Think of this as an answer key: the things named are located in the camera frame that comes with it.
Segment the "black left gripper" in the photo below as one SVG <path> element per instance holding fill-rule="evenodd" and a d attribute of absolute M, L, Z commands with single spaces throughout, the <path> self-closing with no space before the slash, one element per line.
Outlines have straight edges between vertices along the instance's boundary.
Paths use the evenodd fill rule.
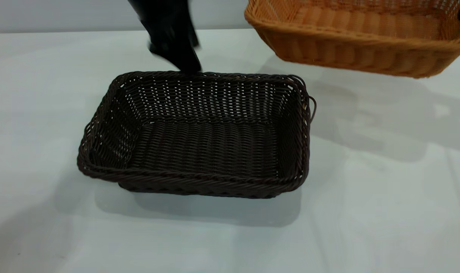
<path fill-rule="evenodd" d="M 167 60 L 183 73 L 201 72 L 201 63 L 194 50 L 199 48 L 199 39 L 190 14 L 190 0 L 129 0 L 128 3 L 150 36 L 147 47 L 152 54 Z M 163 33 L 178 22 L 183 23 L 190 44 L 161 43 Z"/>

